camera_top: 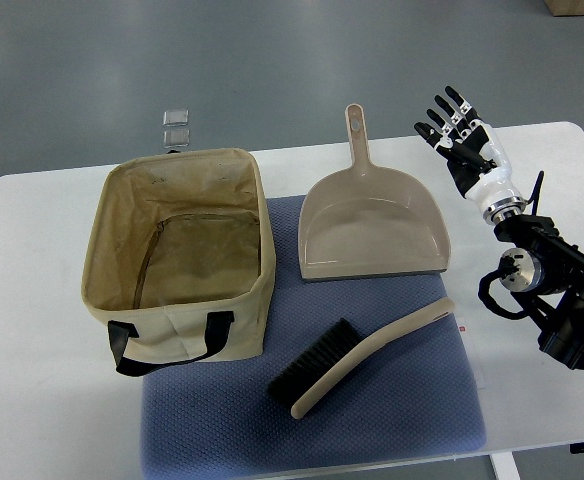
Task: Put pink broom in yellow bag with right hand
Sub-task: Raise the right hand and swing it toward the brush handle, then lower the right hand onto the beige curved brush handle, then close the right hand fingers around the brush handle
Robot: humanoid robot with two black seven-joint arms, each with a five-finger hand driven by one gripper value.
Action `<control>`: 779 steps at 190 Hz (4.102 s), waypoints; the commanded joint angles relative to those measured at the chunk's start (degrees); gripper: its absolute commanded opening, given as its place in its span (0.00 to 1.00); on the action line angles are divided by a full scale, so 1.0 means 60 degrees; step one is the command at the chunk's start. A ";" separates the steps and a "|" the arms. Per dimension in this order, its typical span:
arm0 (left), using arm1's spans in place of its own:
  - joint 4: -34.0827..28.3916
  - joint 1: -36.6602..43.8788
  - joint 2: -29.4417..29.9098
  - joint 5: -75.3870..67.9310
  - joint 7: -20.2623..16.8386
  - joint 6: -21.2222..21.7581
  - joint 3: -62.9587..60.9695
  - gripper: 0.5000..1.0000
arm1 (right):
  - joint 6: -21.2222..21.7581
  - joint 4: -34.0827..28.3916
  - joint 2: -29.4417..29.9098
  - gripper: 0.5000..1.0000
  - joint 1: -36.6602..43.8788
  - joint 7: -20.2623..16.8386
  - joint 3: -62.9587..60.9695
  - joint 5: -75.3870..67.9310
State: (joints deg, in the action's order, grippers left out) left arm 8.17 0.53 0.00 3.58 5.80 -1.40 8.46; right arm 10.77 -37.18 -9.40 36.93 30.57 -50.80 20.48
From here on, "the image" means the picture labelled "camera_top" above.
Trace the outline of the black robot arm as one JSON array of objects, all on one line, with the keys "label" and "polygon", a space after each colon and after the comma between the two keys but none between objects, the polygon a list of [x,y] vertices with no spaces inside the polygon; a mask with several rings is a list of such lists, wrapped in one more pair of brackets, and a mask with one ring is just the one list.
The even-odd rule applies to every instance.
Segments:
[{"label": "black robot arm", "polygon": [[[492,215],[494,234],[513,247],[479,282],[478,297],[509,320],[530,318],[540,329],[539,350],[571,370],[584,370],[584,254],[567,243],[549,217],[537,214],[544,173],[532,196]],[[584,452],[584,442],[570,446]]]}]

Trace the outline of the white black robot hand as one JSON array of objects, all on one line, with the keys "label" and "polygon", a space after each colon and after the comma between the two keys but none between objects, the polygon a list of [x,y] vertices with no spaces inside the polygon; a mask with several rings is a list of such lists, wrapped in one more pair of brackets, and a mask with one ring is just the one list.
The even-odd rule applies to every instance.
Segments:
[{"label": "white black robot hand", "polygon": [[522,214],[527,201],[512,182],[509,158],[492,126],[451,86],[434,101],[438,109],[427,111],[430,121],[414,128],[446,160],[461,196],[489,225]]}]

